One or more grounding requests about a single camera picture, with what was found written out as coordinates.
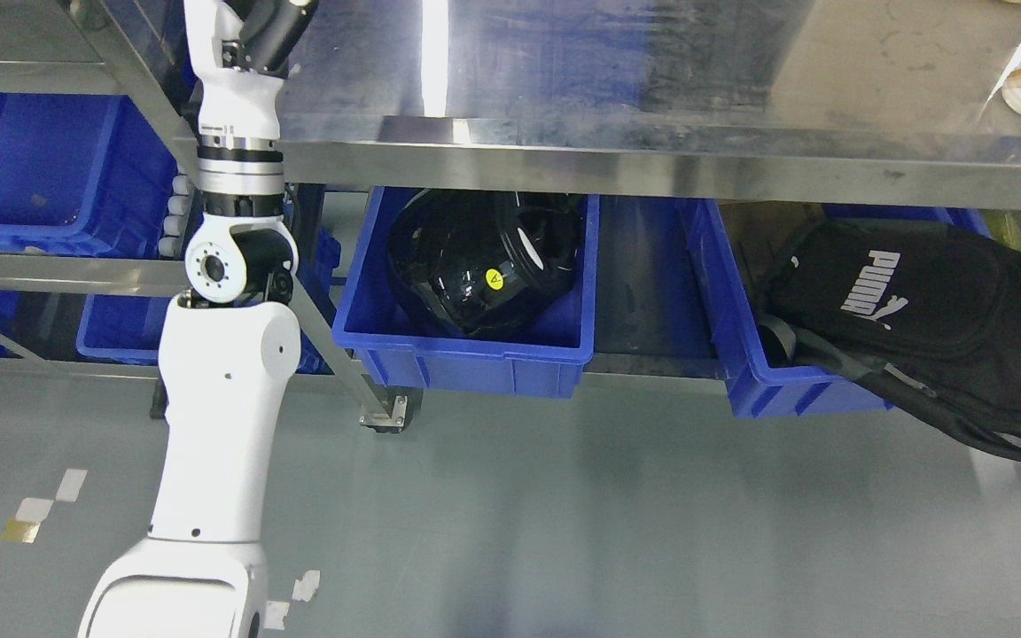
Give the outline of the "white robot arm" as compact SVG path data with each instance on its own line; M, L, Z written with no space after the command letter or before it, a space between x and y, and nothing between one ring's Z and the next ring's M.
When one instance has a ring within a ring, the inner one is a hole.
M147 533L98 578L81 637L255 637L269 590L261 518L279 409L299 367L276 101L315 1L186 1L203 88L193 178L204 198L188 287L160 340L165 464Z

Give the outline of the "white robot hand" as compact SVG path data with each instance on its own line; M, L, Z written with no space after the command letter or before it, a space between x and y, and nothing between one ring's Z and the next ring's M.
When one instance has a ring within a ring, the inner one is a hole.
M315 1L186 1L191 65L203 86L199 135L278 141L278 94L288 58L317 13Z

